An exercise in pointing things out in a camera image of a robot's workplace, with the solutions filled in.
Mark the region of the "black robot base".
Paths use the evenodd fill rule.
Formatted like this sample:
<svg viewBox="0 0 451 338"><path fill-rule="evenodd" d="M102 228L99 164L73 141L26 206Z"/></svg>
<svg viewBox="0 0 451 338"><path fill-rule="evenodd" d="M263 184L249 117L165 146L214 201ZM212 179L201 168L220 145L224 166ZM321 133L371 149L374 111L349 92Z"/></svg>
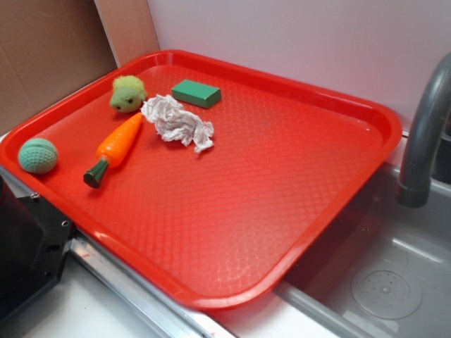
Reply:
<svg viewBox="0 0 451 338"><path fill-rule="evenodd" d="M16 197L1 180L1 326L61 280L72 220L43 197Z"/></svg>

